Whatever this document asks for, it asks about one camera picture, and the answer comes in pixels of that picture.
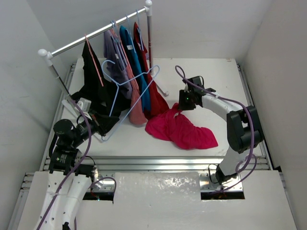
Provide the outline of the magenta t-shirt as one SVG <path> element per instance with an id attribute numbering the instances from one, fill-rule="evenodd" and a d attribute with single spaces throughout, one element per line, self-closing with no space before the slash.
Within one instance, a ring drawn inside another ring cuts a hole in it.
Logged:
<path id="1" fill-rule="evenodd" d="M 183 150 L 207 150 L 218 147 L 213 132 L 193 125 L 175 103 L 171 109 L 150 119 L 145 131 L 154 138 L 173 142 Z"/>

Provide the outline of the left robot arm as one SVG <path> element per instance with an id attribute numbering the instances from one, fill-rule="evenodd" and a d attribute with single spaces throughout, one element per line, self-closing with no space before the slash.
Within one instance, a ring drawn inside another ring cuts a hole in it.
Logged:
<path id="1" fill-rule="evenodd" d="M 53 126 L 46 195 L 36 230 L 76 229 L 76 215 L 86 193 L 114 180 L 100 176 L 95 165 L 83 164 L 87 154 L 78 147 L 85 141 L 90 144 L 93 134 L 104 136 L 119 118 L 98 113 L 81 114 L 79 118 L 84 120 L 77 125 L 62 119 Z"/>

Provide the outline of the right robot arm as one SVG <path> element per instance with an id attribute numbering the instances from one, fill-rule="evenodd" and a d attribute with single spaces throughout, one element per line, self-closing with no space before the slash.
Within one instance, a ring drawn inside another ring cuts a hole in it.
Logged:
<path id="1" fill-rule="evenodd" d="M 226 122 L 229 148 L 215 171 L 218 184 L 236 178 L 244 168 L 243 163 L 251 160 L 253 151 L 264 140 L 257 109 L 244 107 L 239 102 L 221 98 L 212 88 L 204 88 L 203 77 L 184 79 L 185 88 L 179 91 L 180 110 L 193 110 L 200 106 L 212 111 Z"/>

